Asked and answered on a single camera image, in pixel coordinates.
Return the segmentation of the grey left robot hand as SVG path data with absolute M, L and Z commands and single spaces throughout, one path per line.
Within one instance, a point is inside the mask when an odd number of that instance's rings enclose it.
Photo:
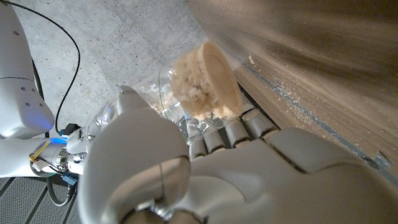
M 83 223 L 396 223 L 397 189 L 298 128 L 190 159 L 173 122 L 128 86 L 83 161 Z

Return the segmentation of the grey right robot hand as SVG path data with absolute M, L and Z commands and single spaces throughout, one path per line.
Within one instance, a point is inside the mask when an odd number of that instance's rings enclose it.
M 90 144 L 95 136 L 86 132 L 86 128 L 79 128 L 67 137 L 67 169 L 75 174 L 84 173 L 84 165 Z

